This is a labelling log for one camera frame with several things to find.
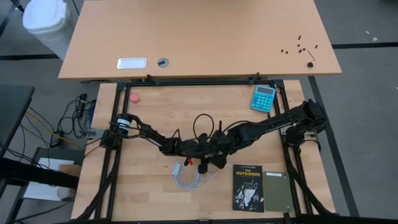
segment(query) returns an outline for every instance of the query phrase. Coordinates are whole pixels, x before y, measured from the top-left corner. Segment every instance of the blue calculator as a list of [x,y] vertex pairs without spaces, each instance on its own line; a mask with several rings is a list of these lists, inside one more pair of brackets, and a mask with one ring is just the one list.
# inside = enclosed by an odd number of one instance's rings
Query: blue calculator
[[275,97],[275,89],[267,86],[257,86],[251,99],[250,108],[269,113]]

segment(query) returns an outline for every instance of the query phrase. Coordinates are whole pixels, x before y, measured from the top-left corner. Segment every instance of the light wood table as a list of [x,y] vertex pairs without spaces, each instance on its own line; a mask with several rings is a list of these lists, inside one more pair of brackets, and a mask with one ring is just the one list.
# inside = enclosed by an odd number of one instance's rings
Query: light wood table
[[[315,58],[313,68],[307,67],[313,60],[308,52]],[[147,65],[119,70],[119,58],[146,58]],[[169,60],[168,67],[158,66],[161,58]],[[257,72],[341,74],[313,0],[85,1],[59,78],[231,77]]]
[[[284,83],[289,106],[300,105],[304,100],[300,82],[291,80]],[[242,119],[250,121],[266,119],[265,113],[249,108],[254,88],[255,86],[249,85],[133,87],[131,92],[138,93],[141,102],[138,104],[130,102],[127,112],[138,115],[143,122],[166,136],[171,136],[175,129],[180,128],[182,139],[188,139],[193,137],[193,120],[200,113],[210,114],[216,124],[222,120],[224,127]],[[100,86],[92,127],[103,129],[109,127],[115,92],[116,84]],[[200,118],[197,121],[197,133],[208,133],[210,129],[209,119]],[[97,145],[97,143],[90,145],[87,151]],[[327,209],[334,211],[316,143],[306,142],[301,148],[308,186]],[[99,186],[103,159],[102,148],[93,151],[85,158],[72,218],[79,216],[93,199]],[[145,139],[124,140],[113,220],[197,220],[283,216],[278,212],[256,213],[232,210],[233,164],[261,165],[263,171],[286,172],[278,131],[265,134],[252,146],[228,156],[226,167],[195,190],[180,189],[172,178],[174,163],[184,159],[164,156],[157,147]],[[299,200],[302,210],[305,211],[302,197],[299,197]],[[107,195],[104,201],[103,217],[108,201]]]

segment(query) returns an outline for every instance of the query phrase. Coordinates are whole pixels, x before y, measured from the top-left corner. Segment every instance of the the outsiders book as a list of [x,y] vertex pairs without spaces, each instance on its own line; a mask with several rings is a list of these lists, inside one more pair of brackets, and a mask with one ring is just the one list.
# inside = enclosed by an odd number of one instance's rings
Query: the outsiders book
[[264,212],[262,167],[233,166],[233,210]]

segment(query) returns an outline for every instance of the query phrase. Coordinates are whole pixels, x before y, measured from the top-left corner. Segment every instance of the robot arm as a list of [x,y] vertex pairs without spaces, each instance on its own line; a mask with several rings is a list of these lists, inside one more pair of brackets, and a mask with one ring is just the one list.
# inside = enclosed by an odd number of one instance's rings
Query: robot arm
[[[316,131],[319,133],[323,131],[325,115],[317,103],[308,100],[286,113],[258,123],[238,121],[235,126],[233,126],[234,124],[230,125],[222,131],[220,122],[218,130],[212,136],[202,133],[198,139],[185,141],[180,137],[164,137],[133,114],[119,114],[117,119],[116,124],[112,124],[111,129],[104,134],[101,140],[102,146],[121,142],[121,138],[144,138],[156,145],[159,151],[166,156],[201,159],[199,172],[205,173],[209,162],[222,169],[226,164],[227,155],[232,155],[237,150],[250,146],[264,134],[286,126],[291,126],[285,134],[288,144],[299,146],[303,143],[305,132]],[[136,128],[131,127],[133,121],[137,123]],[[139,133],[128,136],[130,129],[136,129]]]

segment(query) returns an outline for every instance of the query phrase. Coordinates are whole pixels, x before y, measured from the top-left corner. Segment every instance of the pink ball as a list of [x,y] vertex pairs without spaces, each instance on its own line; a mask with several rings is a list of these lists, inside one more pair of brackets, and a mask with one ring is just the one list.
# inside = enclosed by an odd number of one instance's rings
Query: pink ball
[[133,103],[138,103],[140,99],[139,99],[137,93],[131,93],[131,94],[130,94],[130,100],[131,100]]

